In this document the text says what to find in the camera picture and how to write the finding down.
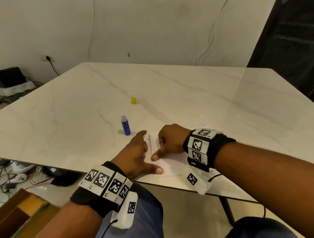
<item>yellow cap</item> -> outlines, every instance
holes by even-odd
[[[132,104],[137,104],[137,102],[136,102],[136,98],[132,98],[131,103],[132,103]]]

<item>white marble table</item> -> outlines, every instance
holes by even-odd
[[[209,124],[314,162],[314,104],[271,69],[110,63],[82,63],[0,110],[0,157],[88,172],[129,142],[123,114],[131,135]],[[138,181],[190,190],[181,176]],[[208,194],[255,201],[223,176]]]

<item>paper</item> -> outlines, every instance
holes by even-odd
[[[212,127],[209,125],[206,125],[206,126],[194,127],[194,128],[191,128],[191,130],[198,129],[198,128],[211,129]],[[159,132],[151,132],[149,134],[152,154],[154,154],[158,149],[160,149],[158,133]],[[158,165],[164,169],[163,174],[154,174],[154,177],[181,175],[184,167],[188,165],[187,157],[188,157],[188,154],[184,152],[181,154],[168,154],[165,157],[160,158],[157,161],[154,161],[153,164]]]

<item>cardboard box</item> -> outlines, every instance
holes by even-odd
[[[33,238],[60,208],[20,189],[0,207],[1,238]]]

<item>floor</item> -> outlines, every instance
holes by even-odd
[[[41,172],[33,176],[34,182],[41,182],[46,177]],[[0,178],[0,184],[6,181],[6,176]],[[20,188],[32,186],[30,181],[21,183],[10,194],[0,192],[0,206],[9,196]],[[197,193],[185,192],[169,188],[143,185],[154,194],[162,203],[164,208],[164,235],[165,238],[188,238],[206,237],[223,238],[231,230],[225,212],[218,197],[199,195]],[[71,194],[76,190],[76,185],[70,187],[57,187],[51,184],[28,188],[32,192],[54,205],[62,206]],[[245,216],[262,217],[264,210],[260,204],[242,202],[229,199],[229,204],[235,220]],[[266,217],[273,218],[284,223],[272,212],[266,212]],[[303,237],[291,229],[298,237]]]

